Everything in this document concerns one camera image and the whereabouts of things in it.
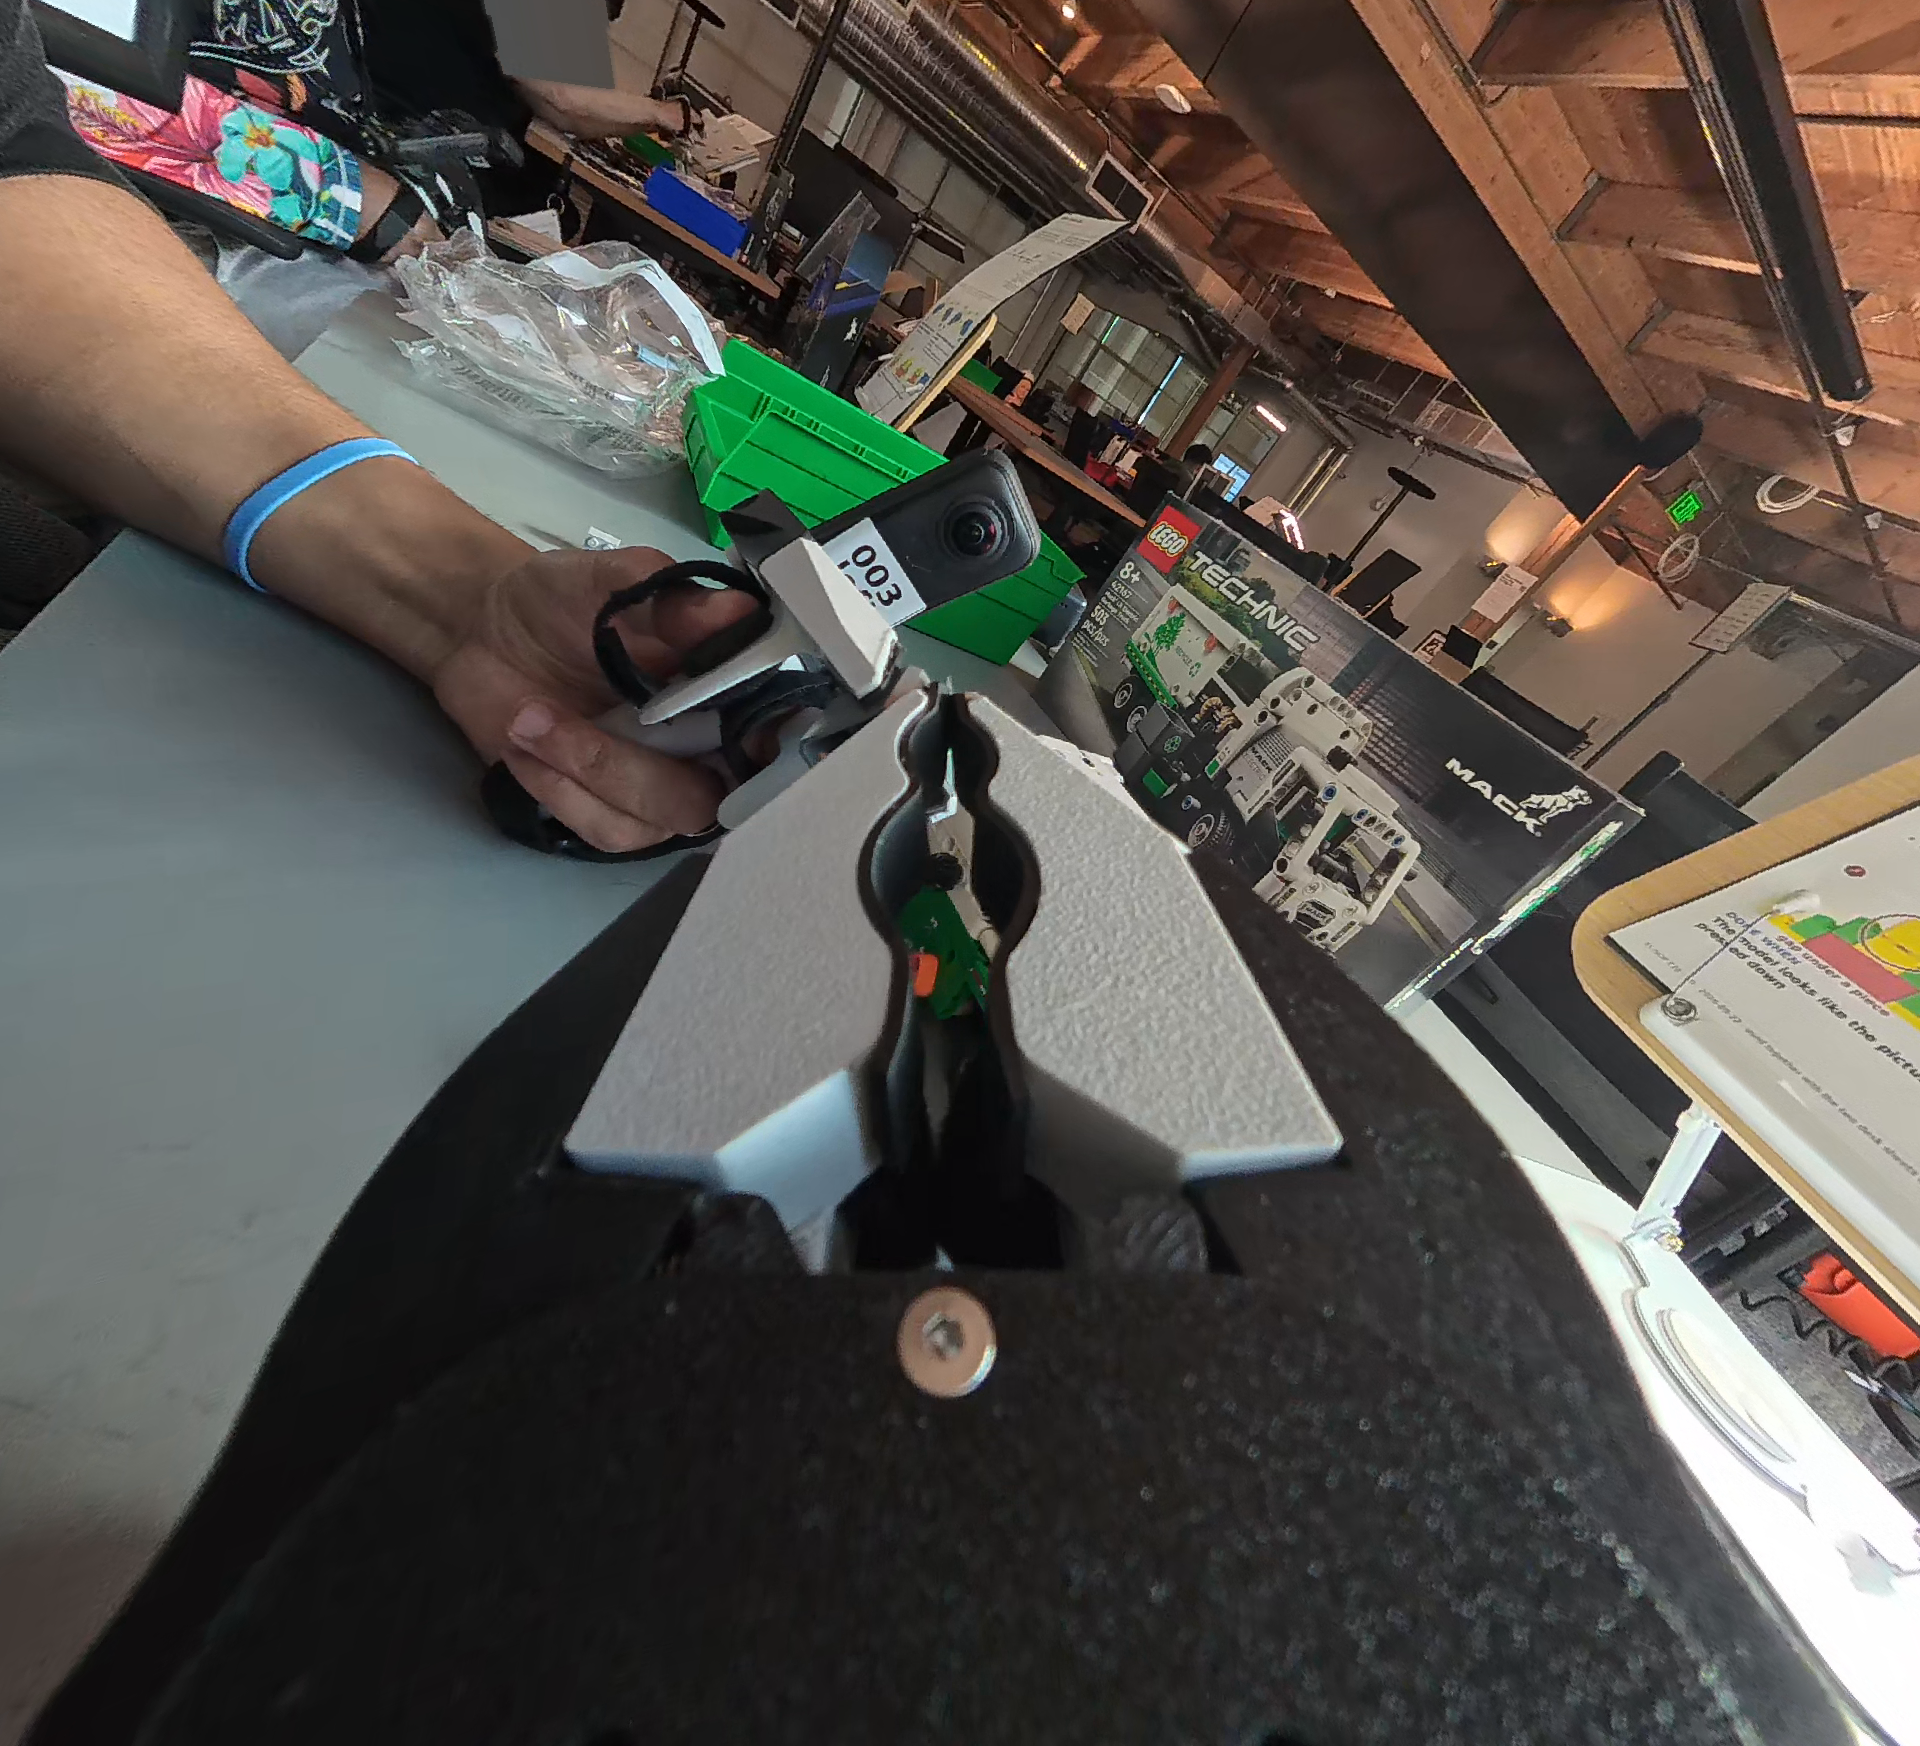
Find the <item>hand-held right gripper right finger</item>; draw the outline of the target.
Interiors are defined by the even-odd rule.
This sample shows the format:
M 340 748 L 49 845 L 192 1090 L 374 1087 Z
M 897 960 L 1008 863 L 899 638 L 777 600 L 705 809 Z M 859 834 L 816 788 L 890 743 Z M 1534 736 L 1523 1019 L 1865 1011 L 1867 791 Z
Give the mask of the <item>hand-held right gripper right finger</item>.
M 1326 1163 L 1337 1126 L 1172 833 L 1090 761 L 965 695 L 979 836 L 1008 831 L 1029 918 L 995 999 L 1042 1183 L 1205 1183 Z

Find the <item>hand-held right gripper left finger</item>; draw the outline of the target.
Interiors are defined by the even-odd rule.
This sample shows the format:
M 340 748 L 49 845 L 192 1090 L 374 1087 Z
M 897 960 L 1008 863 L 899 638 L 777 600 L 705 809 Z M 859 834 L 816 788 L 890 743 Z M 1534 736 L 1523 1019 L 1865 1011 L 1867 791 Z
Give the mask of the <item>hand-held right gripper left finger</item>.
M 897 909 L 943 693 L 895 700 L 731 833 L 564 1137 L 591 1176 L 759 1197 L 831 1255 L 931 1269 L 933 1142 Z

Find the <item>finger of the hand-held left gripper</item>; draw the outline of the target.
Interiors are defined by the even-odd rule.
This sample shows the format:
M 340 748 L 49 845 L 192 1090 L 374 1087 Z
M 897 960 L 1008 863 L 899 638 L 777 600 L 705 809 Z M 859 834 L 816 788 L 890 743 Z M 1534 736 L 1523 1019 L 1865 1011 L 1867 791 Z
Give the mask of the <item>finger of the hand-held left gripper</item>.
M 739 831 L 798 788 L 804 816 L 838 820 L 863 813 L 866 831 L 877 833 L 906 793 L 904 727 L 906 695 L 804 707 L 779 727 L 772 763 L 722 800 L 720 829 Z
M 764 670 L 809 661 L 854 700 L 886 691 L 897 679 L 899 643 L 893 625 L 831 552 L 798 537 L 784 545 L 756 571 L 770 598 L 772 620 L 756 639 Z

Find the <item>green and white lego assembly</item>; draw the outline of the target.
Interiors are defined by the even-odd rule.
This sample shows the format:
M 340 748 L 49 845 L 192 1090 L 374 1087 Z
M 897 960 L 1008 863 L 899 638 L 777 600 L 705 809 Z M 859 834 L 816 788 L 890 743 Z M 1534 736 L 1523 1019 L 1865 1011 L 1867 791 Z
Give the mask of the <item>green and white lego assembly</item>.
M 927 859 L 899 917 L 917 1002 L 936 1020 L 983 1020 L 999 945 L 974 893 L 974 820 L 951 791 L 927 825 Z

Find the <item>person's left forearm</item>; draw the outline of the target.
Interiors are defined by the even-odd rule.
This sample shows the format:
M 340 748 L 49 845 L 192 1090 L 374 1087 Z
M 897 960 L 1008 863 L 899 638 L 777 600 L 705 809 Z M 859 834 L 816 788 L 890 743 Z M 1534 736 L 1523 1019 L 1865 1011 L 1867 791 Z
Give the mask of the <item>person's left forearm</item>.
M 2 412 L 15 462 L 210 564 L 253 494 L 365 439 L 144 205 L 77 178 L 4 181 Z M 532 557 L 396 455 L 294 494 L 249 545 L 269 595 L 426 682 L 489 756 L 557 727 L 480 638 Z

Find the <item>another person's forearm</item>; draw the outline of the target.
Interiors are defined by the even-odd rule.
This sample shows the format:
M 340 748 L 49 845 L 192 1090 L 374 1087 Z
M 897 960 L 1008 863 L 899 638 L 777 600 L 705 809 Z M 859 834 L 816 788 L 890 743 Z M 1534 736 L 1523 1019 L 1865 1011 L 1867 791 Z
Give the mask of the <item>another person's forearm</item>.
M 655 99 L 552 79 L 509 78 L 534 119 L 582 142 L 609 142 L 646 131 L 663 140 L 697 138 L 704 122 L 686 99 Z

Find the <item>lego set box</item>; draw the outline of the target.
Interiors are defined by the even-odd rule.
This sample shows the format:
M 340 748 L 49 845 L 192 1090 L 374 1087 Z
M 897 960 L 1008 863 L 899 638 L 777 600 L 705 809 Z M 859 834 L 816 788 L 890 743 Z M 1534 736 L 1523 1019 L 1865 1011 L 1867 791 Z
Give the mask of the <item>lego set box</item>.
M 1069 650 L 1146 815 L 1391 1013 L 1444 990 L 1643 816 L 1176 500 Z

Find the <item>person's left hand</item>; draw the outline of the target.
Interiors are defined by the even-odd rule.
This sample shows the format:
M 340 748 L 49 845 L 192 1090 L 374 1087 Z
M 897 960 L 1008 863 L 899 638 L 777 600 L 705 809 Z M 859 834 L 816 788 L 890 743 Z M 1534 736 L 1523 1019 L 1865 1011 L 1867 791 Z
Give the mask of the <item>person's left hand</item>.
M 620 697 L 591 654 L 591 625 L 612 595 L 670 564 L 639 546 L 535 555 L 493 584 L 433 677 L 437 700 L 476 752 L 605 854 L 707 831 L 725 793 L 697 761 L 603 725 Z

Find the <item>green plastic bin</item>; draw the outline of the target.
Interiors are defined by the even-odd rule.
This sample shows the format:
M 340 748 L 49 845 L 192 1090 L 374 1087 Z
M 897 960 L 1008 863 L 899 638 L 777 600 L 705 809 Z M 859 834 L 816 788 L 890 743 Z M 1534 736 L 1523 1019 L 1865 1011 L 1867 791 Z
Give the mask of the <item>green plastic bin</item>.
M 684 412 L 686 453 L 709 539 L 729 548 L 727 518 L 772 493 L 811 530 L 922 478 L 943 459 L 754 344 L 725 346 L 725 375 L 697 385 Z M 917 630 L 1008 664 L 1038 639 L 1056 643 L 1087 611 L 1081 571 L 1044 539 L 1031 568 L 938 607 Z

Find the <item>clear plastic bags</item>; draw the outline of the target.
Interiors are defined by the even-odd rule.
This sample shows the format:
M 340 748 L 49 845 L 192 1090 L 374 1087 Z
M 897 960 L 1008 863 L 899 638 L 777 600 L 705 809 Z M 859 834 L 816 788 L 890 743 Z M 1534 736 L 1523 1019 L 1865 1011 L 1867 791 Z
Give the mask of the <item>clear plastic bags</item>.
M 722 376 L 722 330 L 661 264 L 591 244 L 512 265 L 462 230 L 398 260 L 416 376 L 614 480 L 688 462 L 691 392 Z

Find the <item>blue plastic bin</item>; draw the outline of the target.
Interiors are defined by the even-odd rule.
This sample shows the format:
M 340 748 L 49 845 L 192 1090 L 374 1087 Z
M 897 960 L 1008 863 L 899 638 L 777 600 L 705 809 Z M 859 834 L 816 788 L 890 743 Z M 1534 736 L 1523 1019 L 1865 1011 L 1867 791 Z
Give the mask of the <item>blue plastic bin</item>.
M 704 183 L 673 167 L 648 176 L 643 197 L 654 214 L 722 258 L 738 260 L 748 242 L 752 224 L 731 201 L 713 197 Z

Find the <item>white board stand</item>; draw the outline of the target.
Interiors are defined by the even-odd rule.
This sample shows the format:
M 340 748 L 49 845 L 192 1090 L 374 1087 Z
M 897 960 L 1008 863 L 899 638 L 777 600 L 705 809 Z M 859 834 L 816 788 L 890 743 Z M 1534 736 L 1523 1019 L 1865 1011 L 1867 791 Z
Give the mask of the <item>white board stand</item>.
M 1682 1113 L 1620 1240 L 1634 1335 L 1860 1595 L 1917 1604 L 1917 1321 L 1781 1183 L 1688 1212 L 1720 1142 Z

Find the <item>blue wristband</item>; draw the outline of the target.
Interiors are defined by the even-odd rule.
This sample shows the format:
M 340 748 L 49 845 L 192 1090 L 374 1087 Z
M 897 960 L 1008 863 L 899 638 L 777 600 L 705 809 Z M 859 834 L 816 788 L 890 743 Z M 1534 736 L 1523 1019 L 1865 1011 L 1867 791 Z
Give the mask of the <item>blue wristband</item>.
M 299 500 L 305 493 L 324 485 L 357 466 L 376 460 L 419 466 L 403 448 L 385 439 L 344 439 L 280 471 L 228 514 L 219 541 L 222 568 L 253 593 L 265 593 L 267 589 L 253 573 L 253 548 L 267 523 Z

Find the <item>wooden instruction board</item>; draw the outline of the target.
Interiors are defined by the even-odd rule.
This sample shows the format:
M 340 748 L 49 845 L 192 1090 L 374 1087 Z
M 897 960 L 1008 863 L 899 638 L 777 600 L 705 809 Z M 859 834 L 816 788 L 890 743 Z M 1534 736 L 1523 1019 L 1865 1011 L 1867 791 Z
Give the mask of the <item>wooden instruction board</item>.
M 1597 897 L 1573 936 L 1597 1010 L 1913 1319 L 1917 802 L 1906 757 Z

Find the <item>black ceiling light rail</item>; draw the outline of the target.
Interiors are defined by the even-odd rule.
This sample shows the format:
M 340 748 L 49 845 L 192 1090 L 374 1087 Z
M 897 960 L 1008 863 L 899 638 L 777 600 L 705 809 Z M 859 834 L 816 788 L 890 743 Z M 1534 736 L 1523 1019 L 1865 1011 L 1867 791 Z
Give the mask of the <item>black ceiling light rail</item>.
M 1765 0 L 1657 0 L 1736 221 L 1817 405 L 1872 391 Z

